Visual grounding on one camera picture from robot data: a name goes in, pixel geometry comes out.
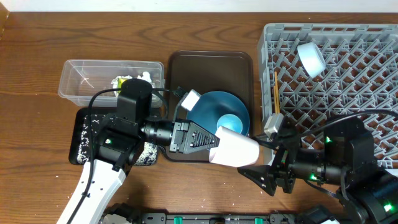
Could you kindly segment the grey dishwasher rack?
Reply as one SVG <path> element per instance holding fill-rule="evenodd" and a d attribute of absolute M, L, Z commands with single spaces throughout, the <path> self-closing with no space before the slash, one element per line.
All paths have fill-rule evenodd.
<path fill-rule="evenodd" d="M 311 78 L 297 47 L 315 43 L 326 69 Z M 280 112 L 302 132 L 336 114 L 397 111 L 395 24 L 267 24 L 257 44 L 262 117 L 274 113 L 274 72 Z"/>

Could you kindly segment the pink cup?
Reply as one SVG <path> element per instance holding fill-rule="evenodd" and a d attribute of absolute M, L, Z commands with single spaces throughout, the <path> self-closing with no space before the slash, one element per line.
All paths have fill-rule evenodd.
<path fill-rule="evenodd" d="M 259 143 L 224 126 L 216 133 L 220 139 L 218 147 L 210 149 L 209 162 L 230 167 L 253 165 L 259 158 Z"/>

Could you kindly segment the light blue bowl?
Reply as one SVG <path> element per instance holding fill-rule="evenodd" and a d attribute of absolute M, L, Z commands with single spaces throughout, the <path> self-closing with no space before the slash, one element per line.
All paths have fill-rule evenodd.
<path fill-rule="evenodd" d="M 300 61 L 311 78 L 315 78 L 326 69 L 326 62 L 318 46 L 309 42 L 297 47 Z"/>

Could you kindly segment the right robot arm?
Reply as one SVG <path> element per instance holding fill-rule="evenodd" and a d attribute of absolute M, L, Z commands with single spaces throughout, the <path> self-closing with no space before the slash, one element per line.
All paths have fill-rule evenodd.
<path fill-rule="evenodd" d="M 273 188 L 290 193 L 296 179 L 320 187 L 337 185 L 333 194 L 355 223 L 397 223 L 397 177 L 378 166 L 374 138 L 358 117 L 326 121 L 324 149 L 302 146 L 291 119 L 284 118 L 274 142 L 278 151 L 269 168 Z"/>

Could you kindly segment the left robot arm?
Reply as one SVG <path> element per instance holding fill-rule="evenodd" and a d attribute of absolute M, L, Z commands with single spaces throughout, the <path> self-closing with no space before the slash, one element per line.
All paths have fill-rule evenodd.
<path fill-rule="evenodd" d="M 260 146 L 275 148 L 224 126 L 211 133 L 191 120 L 152 116 L 152 95 L 160 91 L 147 81 L 128 79 L 117 92 L 117 110 L 106 115 L 96 134 L 87 115 L 90 155 L 59 223 L 98 223 L 147 142 L 182 154 L 210 151 L 210 162 L 231 167 L 256 163 Z"/>

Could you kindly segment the wooden chopstick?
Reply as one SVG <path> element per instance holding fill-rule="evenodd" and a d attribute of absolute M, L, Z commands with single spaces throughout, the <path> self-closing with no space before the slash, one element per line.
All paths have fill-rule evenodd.
<path fill-rule="evenodd" d="M 280 113 L 279 108 L 279 87 L 278 87 L 278 79 L 277 79 L 277 72 L 274 72 L 274 109 L 275 114 Z"/>
<path fill-rule="evenodd" d="M 277 86 L 274 87 L 275 91 L 275 113 L 280 113 L 280 103 L 279 103 L 279 89 Z"/>

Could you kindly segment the dark blue plate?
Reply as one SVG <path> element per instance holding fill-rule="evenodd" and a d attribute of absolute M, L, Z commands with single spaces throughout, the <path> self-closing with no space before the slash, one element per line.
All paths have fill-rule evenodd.
<path fill-rule="evenodd" d="M 191 111 L 187 112 L 187 119 L 215 134 L 217 121 L 224 114 L 234 114 L 243 123 L 242 135 L 247 136 L 250 128 L 249 112 L 244 103 L 235 95 L 225 91 L 211 91 L 203 94 Z"/>

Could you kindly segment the yellow green snack wrapper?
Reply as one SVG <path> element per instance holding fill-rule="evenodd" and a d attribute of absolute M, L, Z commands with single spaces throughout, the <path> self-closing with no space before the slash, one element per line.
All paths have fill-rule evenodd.
<path fill-rule="evenodd" d="M 116 88 L 121 88 L 121 85 L 127 80 L 127 78 L 118 78 L 116 80 Z"/>

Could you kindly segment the light blue cup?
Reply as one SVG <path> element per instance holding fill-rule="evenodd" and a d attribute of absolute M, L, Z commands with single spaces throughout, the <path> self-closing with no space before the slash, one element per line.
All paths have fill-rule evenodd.
<path fill-rule="evenodd" d="M 219 127 L 228 128 L 236 133 L 241 134 L 243 130 L 243 123 L 240 118 L 234 114 L 224 114 L 217 121 L 217 128 Z"/>

